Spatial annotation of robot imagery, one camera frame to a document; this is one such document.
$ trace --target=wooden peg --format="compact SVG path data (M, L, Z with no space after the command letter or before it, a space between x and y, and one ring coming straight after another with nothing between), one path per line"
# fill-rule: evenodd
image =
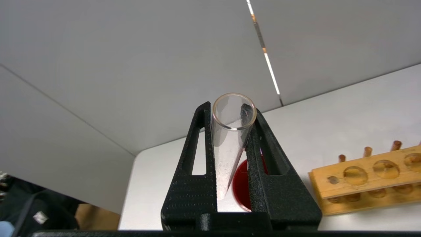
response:
M369 157L371 156L371 152L373 152L373 149L369 146L364 147L364 153L362 154L363 157Z
M402 146L402 142L401 141L394 141L392 144L392 148L390 148L390 151L396 151L400 149L400 146Z
M339 155L338 156L339 159L339 163L345 162L346 161L346 156L345 155Z

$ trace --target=white countertop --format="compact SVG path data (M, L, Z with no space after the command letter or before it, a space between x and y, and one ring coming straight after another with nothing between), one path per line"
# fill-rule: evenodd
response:
M290 162L312 191L307 173L337 162L388 152L421 140L421 65L409 67L263 113ZM160 211L184 138L142 151L133 164L120 230L162 229ZM193 174L205 173L204 136L199 136ZM243 211L229 190L218 211ZM421 204L323 217L319 230L421 231Z

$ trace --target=gray wall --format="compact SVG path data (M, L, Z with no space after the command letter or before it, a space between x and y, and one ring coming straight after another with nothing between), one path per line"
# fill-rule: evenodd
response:
M0 62L132 154L227 92L280 106L243 0L7 1Z
M0 66L2 171L119 213L133 156Z
M419 0L251 0L290 104L421 62Z

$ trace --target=test tube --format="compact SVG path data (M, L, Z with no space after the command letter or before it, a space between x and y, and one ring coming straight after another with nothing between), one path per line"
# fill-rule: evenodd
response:
M228 191L256 116L255 105L243 94L224 94L213 104L213 148L218 200L223 199Z

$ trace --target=rack hole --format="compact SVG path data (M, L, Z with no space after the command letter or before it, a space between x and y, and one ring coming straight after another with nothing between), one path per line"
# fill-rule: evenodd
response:
M331 184L337 184L339 183L339 179L336 176L330 176L328 177L329 183Z
M350 195L346 195L345 199L348 202L358 202L361 199L361 194L350 194Z
M405 156L403 161L410 170L421 173L421 154L420 153L409 154Z
M410 194L414 190L410 184L395 186L393 189L400 194Z
M328 198L328 201L330 201L331 203L340 203L341 197L331 197L331 198Z
M368 194L375 198L382 198L386 196L386 190L385 189L371 190L371 191L368 191Z
M368 180L367 172L358 166L350 166L344 170L345 181L351 185L362 185Z
M384 179L393 179L399 176L398 166L389 160L377 161L373 165L374 173Z

